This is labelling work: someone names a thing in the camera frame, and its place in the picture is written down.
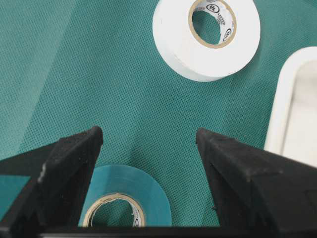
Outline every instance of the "teal cloth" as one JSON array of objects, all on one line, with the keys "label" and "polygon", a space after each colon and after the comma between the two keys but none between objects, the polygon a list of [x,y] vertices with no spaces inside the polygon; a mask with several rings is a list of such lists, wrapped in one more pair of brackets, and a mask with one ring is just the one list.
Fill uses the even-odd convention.
[{"label": "teal cloth", "polygon": [[0,222],[29,178],[29,176],[0,175]]},{"label": "teal cloth", "polygon": [[0,0],[0,159],[99,125],[97,166],[150,174],[174,226],[217,226],[196,130],[263,147],[284,62],[317,45],[317,1],[254,0],[255,57],[211,83],[185,79],[162,60],[152,36],[157,2]]}]

